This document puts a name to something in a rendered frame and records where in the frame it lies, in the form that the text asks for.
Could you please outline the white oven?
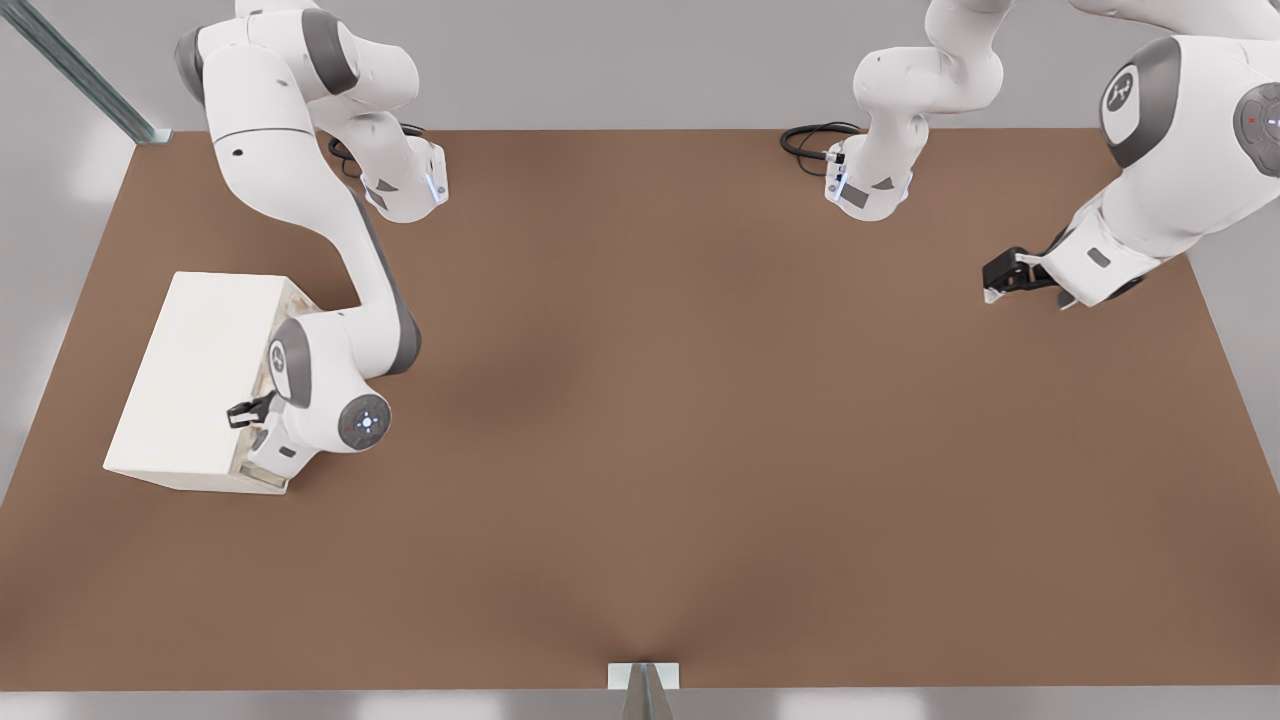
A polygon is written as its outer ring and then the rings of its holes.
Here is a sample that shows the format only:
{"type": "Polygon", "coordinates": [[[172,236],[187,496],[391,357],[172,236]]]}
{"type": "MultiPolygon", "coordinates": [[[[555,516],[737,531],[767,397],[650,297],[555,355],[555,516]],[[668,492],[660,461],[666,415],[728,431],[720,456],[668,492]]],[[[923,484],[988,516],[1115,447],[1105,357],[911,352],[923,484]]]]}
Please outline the white oven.
{"type": "Polygon", "coordinates": [[[239,433],[227,410],[250,401],[280,288],[276,275],[173,275],[105,470],[170,489],[250,495],[233,475],[239,433]]]}

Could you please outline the silver frame post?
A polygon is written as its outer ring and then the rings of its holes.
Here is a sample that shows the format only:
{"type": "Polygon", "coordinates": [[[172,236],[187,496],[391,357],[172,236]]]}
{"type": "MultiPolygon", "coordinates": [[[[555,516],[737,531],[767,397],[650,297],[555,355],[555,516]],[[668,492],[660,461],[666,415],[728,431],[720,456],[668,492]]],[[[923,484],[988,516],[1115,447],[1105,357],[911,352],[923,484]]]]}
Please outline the silver frame post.
{"type": "Polygon", "coordinates": [[[608,664],[607,688],[625,691],[622,720],[675,720],[667,691],[680,688],[677,662],[608,664]]]}
{"type": "Polygon", "coordinates": [[[45,18],[29,0],[0,0],[0,17],[137,145],[169,143],[173,131],[152,126],[45,18]]]}

